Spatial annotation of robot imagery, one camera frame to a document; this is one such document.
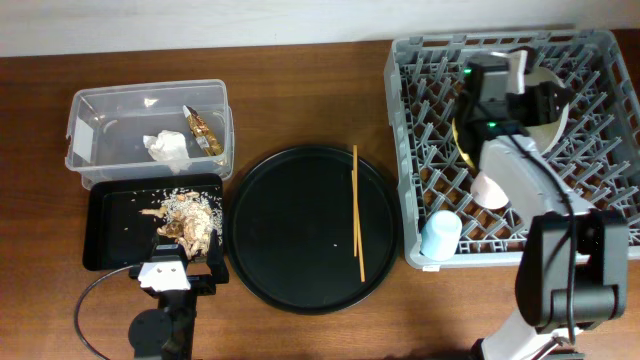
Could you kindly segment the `yellow bowl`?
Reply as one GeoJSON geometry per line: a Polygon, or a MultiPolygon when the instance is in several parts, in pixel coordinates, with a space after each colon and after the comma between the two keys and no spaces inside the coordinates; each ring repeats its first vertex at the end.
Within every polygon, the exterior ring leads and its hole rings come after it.
{"type": "Polygon", "coordinates": [[[478,172],[478,141],[473,128],[469,128],[461,120],[453,118],[452,131],[460,156],[474,172],[478,172]]]}

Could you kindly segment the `white tissue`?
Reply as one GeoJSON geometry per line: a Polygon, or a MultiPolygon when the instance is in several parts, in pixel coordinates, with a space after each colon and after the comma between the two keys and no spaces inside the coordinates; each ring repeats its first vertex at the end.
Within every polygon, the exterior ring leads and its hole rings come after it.
{"type": "Polygon", "coordinates": [[[162,130],[157,136],[144,135],[143,144],[151,158],[159,162],[172,162],[169,169],[173,174],[189,169],[189,154],[185,136],[180,132],[162,130]]]}

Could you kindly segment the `light blue cup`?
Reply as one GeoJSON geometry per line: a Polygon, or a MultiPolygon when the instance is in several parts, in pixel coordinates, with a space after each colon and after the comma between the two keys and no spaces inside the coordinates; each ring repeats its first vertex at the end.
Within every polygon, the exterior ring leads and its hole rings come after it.
{"type": "Polygon", "coordinates": [[[421,230],[420,253],[434,261],[446,261],[456,252],[462,221],[452,211],[434,212],[421,230]]]}

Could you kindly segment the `grey round plate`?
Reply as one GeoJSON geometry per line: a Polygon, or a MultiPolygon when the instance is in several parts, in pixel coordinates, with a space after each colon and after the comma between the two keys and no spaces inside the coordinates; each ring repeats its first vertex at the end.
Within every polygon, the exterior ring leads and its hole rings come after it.
{"type": "MultiPolygon", "coordinates": [[[[544,67],[535,67],[530,74],[524,76],[524,80],[527,86],[535,86],[546,81],[551,81],[565,88],[561,79],[551,70],[544,67]]],[[[568,114],[569,106],[566,105],[556,117],[555,121],[548,124],[525,127],[529,135],[534,139],[540,154],[548,153],[558,143],[564,133],[568,121],[568,114]]]]}

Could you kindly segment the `pink cup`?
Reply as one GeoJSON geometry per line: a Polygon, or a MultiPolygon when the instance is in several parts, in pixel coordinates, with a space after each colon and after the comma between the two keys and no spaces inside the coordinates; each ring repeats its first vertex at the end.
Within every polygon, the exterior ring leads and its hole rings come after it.
{"type": "Polygon", "coordinates": [[[509,203],[509,199],[501,187],[484,172],[479,172],[475,177],[470,187],[470,193],[475,203],[486,209],[500,209],[509,203]]]}

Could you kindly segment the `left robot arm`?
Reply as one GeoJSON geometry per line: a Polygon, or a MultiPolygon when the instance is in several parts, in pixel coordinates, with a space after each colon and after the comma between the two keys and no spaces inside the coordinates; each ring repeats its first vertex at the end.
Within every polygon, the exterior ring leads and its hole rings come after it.
{"type": "Polygon", "coordinates": [[[192,356],[197,300],[216,294],[216,286],[229,282],[229,271],[217,231],[211,233],[206,274],[189,275],[190,261],[179,244],[154,247],[141,263],[137,280],[141,289],[158,301],[154,309],[131,322],[128,340],[136,359],[189,359],[192,356]]]}

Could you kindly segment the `food scraps and rice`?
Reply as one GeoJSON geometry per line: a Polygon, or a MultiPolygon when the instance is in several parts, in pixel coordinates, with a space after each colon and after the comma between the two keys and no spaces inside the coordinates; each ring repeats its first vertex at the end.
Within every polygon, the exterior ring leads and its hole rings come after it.
{"type": "Polygon", "coordinates": [[[213,191],[175,188],[153,190],[152,207],[138,213],[152,218],[156,234],[180,245],[187,258],[206,257],[223,245],[222,197],[213,191]]]}

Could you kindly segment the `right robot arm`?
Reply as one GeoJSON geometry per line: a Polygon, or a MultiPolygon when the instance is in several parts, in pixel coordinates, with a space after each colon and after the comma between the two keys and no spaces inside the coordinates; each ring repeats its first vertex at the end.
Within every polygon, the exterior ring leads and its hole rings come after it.
{"type": "Polygon", "coordinates": [[[542,359],[627,304],[627,220],[578,195],[538,151],[530,127],[560,121],[574,93],[553,79],[527,84],[531,52],[470,56],[452,119],[464,161],[500,187],[528,229],[517,308],[476,341],[474,359],[542,359]]]}

